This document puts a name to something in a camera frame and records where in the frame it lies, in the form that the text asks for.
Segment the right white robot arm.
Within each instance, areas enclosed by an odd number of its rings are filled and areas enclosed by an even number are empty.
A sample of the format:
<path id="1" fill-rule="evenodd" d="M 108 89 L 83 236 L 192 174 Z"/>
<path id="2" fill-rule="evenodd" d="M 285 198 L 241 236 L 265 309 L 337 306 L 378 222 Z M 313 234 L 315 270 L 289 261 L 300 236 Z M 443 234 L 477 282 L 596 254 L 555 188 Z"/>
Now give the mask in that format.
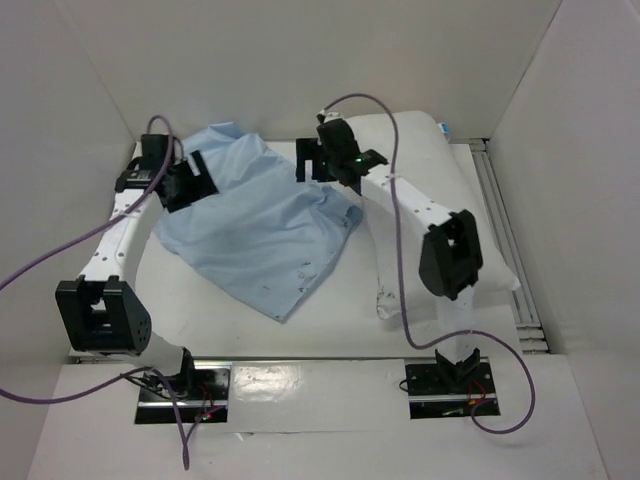
<path id="1" fill-rule="evenodd" d="M 442 336 L 435 350 L 436 379 L 448 392 L 460 391 L 480 364 L 471 346 L 474 287 L 484 260 L 474 215 L 453 211 L 402 179 L 397 171 L 399 144 L 388 156 L 364 150 L 349 123 L 337 112 L 322 110 L 312 138 L 296 141 L 296 179 L 337 182 L 364 201 L 374 237 L 380 288 L 393 294 L 402 327 L 409 327 L 407 272 L 413 270 L 428 298 L 434 300 Z M 417 258 L 405 263 L 405 241 L 417 244 Z"/>

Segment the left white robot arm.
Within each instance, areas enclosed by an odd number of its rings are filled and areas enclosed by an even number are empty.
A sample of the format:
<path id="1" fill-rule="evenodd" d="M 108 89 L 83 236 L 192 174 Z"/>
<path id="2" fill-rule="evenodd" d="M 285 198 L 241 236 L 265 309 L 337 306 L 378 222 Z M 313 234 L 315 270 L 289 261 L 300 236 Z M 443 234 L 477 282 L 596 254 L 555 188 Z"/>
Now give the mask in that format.
<path id="1" fill-rule="evenodd" d="M 96 251 L 76 279 L 58 284 L 55 300 L 74 351 L 157 369 L 163 389 L 184 399 L 197 387 L 193 357 L 154 332 L 135 281 L 160 217 L 181 213 L 219 189 L 200 151 L 178 158 L 162 134 L 142 135 L 140 146 L 116 180 L 113 213 Z"/>

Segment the light blue pillowcase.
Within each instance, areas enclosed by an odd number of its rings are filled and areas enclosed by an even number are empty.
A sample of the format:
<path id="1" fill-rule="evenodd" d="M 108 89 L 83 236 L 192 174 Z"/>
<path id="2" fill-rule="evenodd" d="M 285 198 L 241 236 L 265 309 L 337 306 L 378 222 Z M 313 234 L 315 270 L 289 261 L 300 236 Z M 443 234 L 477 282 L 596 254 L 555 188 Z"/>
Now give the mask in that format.
<path id="1" fill-rule="evenodd" d="M 163 214 L 156 237 L 236 300 L 286 322 L 333 271 L 362 209 L 327 184 L 298 182 L 289 160 L 232 122 L 184 145 L 202 154 L 218 192 Z"/>

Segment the white pillow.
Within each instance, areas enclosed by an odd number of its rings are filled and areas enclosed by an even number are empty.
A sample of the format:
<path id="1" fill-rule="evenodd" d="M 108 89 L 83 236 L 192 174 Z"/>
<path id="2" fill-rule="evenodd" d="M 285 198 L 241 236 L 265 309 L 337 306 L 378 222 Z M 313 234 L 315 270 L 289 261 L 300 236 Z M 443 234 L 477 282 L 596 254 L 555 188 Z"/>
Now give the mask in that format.
<path id="1" fill-rule="evenodd" d="M 422 111 L 396 113 L 399 149 L 396 185 L 408 183 L 436 204 L 458 213 L 473 214 L 479 236 L 483 266 L 477 292 L 514 291 L 520 281 L 507 266 L 493 239 L 481 198 L 474 194 L 453 150 L 436 121 Z M 401 307 L 398 293 L 395 220 L 387 208 L 364 199 L 364 215 L 371 232 L 378 272 L 377 315 L 382 321 L 398 321 Z M 401 210 L 405 300 L 411 320 L 436 317 L 436 297 L 419 278 L 418 265 L 422 239 L 412 231 L 410 213 Z"/>

